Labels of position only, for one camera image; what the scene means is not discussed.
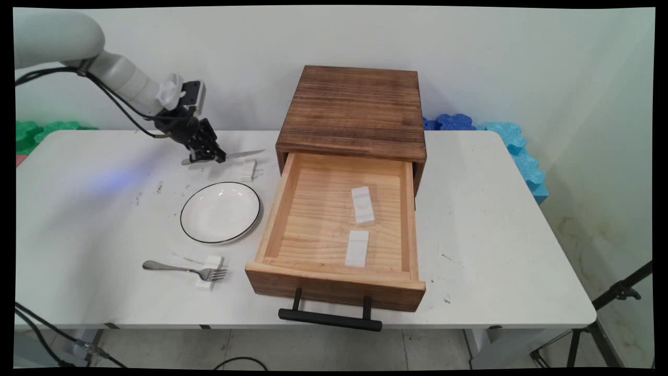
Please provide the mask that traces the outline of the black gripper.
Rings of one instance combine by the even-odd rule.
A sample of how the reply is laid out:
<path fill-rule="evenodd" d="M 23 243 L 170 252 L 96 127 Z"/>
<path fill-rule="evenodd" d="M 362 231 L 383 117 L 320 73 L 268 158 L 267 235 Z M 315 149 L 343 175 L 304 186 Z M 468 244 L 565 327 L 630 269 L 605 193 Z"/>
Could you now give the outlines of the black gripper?
<path fill-rule="evenodd" d="M 187 164 L 215 160 L 217 163 L 226 161 L 226 153 L 217 143 L 217 135 L 204 117 L 194 115 L 189 107 L 176 107 L 174 110 L 162 110 L 153 119 L 155 127 L 169 135 L 172 140 L 188 148 L 190 156 Z"/>

